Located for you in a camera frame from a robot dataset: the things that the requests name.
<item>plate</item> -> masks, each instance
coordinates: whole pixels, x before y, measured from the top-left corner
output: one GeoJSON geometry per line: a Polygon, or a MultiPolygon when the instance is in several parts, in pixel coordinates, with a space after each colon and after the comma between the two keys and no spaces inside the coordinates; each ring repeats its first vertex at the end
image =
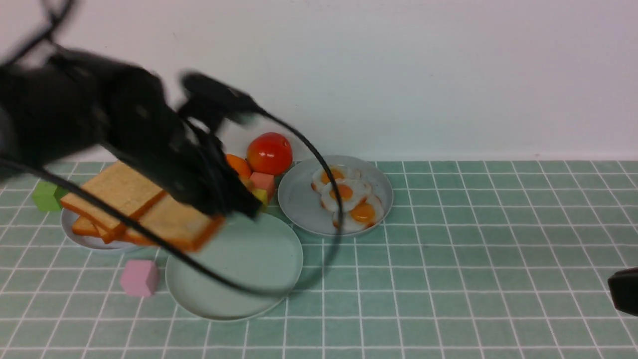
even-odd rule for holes
{"type": "Polygon", "coordinates": [[[77,213],[71,212],[66,208],[62,209],[62,230],[75,244],[88,250],[92,250],[93,252],[99,252],[100,254],[122,254],[141,248],[128,242],[113,241],[109,244],[104,244],[101,238],[78,236],[73,233],[71,227],[79,217],[80,216],[78,216],[77,213]]]}
{"type": "MultiPolygon", "coordinates": [[[[394,200],[394,193],[390,180],[378,168],[367,161],[349,156],[325,156],[324,159],[329,165],[345,165],[361,170],[361,179],[372,185],[373,193],[381,200],[385,212],[383,218],[388,215],[394,200]]],[[[277,198],[281,211],[294,224],[320,236],[332,236],[336,232],[334,225],[332,225],[332,213],[321,207],[319,194],[310,187],[313,182],[313,174],[319,168],[321,165],[317,159],[306,160],[292,167],[279,182],[277,198]]],[[[371,231],[379,223],[363,231],[343,233],[343,235],[361,235],[371,231]]]]}
{"type": "MultiPolygon", "coordinates": [[[[241,215],[227,225],[193,258],[245,286],[292,290],[304,261],[295,232],[280,219],[262,214],[257,221],[241,215]]],[[[281,298],[251,296],[219,284],[170,257],[166,282],[175,301],[193,315],[232,322],[266,313],[281,298]]]]}

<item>green plate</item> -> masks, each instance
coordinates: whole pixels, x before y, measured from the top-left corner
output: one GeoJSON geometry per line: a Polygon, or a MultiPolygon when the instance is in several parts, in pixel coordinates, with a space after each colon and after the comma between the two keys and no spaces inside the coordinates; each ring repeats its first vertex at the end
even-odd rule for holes
{"type": "MultiPolygon", "coordinates": [[[[256,222],[236,216],[193,258],[233,281],[265,289],[292,290],[304,261],[301,243],[284,222],[262,214],[256,222]]],[[[213,321],[240,321],[274,308],[281,298],[243,294],[218,284],[171,257],[166,282],[175,301],[213,321]]]]}

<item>tomato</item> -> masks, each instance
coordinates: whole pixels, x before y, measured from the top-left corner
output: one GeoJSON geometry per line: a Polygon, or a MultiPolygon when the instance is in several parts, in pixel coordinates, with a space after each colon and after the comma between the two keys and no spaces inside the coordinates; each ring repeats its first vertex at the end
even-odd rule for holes
{"type": "Polygon", "coordinates": [[[279,176],[292,164],[292,147],[286,137],[268,132],[250,143],[246,159],[253,171],[279,176]]]}

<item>green block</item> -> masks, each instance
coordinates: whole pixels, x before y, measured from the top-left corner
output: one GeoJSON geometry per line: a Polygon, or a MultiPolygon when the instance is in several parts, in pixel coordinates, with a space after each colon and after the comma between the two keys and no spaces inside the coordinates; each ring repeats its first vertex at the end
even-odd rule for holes
{"type": "Polygon", "coordinates": [[[53,183],[40,181],[31,194],[31,199],[42,212],[55,212],[62,210],[60,199],[68,191],[53,183]]]}

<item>pink cube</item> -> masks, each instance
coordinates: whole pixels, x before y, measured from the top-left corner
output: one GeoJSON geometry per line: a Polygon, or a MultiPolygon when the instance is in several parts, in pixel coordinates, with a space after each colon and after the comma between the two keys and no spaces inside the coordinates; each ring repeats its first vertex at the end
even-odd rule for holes
{"type": "Polygon", "coordinates": [[[265,173],[253,172],[250,176],[250,180],[255,184],[255,188],[265,190],[268,193],[268,201],[272,199],[275,194],[275,176],[265,173]]]}
{"type": "Polygon", "coordinates": [[[131,259],[126,263],[120,285],[130,296],[152,296],[158,286],[160,274],[153,261],[131,259]]]}

